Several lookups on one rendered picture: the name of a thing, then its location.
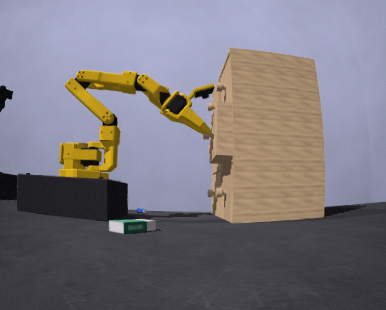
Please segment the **white eraser with green sleeve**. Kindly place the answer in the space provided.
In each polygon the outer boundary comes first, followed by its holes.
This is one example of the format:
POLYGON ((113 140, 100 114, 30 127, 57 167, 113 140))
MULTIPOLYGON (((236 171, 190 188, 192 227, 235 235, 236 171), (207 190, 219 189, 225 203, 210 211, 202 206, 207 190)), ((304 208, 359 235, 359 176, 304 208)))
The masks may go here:
POLYGON ((111 232, 127 234, 154 230, 156 230, 156 220, 109 220, 109 231, 111 232))

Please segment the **wooden chest of drawers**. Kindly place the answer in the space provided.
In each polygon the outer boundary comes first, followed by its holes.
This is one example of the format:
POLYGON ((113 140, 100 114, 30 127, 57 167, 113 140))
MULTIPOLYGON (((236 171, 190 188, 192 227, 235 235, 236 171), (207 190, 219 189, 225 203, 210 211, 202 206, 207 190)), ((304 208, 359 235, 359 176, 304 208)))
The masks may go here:
MULTIPOLYGON (((325 151, 315 60, 230 48, 231 223, 324 217, 325 151)), ((217 82, 218 82, 217 81, 217 82)), ((224 168, 223 168, 224 167, 224 168)), ((217 172, 216 172, 217 171, 217 172)))

